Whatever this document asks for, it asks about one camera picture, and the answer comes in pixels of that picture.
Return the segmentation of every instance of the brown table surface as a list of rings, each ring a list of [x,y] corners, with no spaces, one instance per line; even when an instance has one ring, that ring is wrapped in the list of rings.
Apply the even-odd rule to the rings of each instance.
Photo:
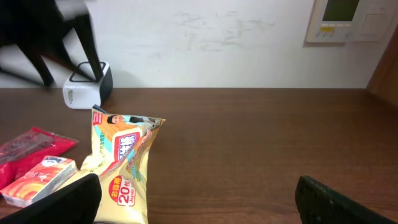
[[[0,142],[32,126],[91,152],[91,112],[60,90],[0,90]],[[364,90],[115,89],[110,113],[165,118],[148,167],[149,223],[301,223],[310,175],[398,221],[398,110]],[[0,216],[17,208],[0,202]]]

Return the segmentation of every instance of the orange box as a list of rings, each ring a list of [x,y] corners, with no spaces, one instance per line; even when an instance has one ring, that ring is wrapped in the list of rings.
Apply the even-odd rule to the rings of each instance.
[[[74,160],[46,156],[40,164],[0,192],[8,204],[26,207],[50,195],[76,171]]]

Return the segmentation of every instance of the red plastic wrapper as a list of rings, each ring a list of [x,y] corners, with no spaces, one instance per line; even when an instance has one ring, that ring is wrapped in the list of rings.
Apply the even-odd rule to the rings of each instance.
[[[59,156],[78,141],[32,128],[0,146],[0,189],[40,163],[45,156]]]

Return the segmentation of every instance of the black object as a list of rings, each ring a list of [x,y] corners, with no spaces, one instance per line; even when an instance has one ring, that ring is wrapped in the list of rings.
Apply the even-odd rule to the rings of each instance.
[[[0,220],[0,224],[92,224],[102,191],[96,174],[89,174],[32,205]]]
[[[309,176],[298,180],[295,201],[303,224],[397,224]]]
[[[91,65],[95,80],[72,63],[63,45],[63,38],[75,29]],[[65,21],[54,0],[0,0],[0,47],[16,44],[30,60],[43,79],[44,86],[53,83],[42,56],[98,82],[102,69],[96,53],[90,15],[88,12]],[[0,72],[25,81],[40,84],[15,71],[0,67]]]

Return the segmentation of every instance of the white wall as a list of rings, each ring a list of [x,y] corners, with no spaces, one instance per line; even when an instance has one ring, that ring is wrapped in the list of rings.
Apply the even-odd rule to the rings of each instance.
[[[364,88],[391,37],[304,47],[313,0],[87,2],[115,87]],[[68,45],[85,60],[77,39]],[[22,54],[0,61],[33,72]],[[58,86],[68,71],[50,66]],[[0,87],[28,86],[0,76]]]

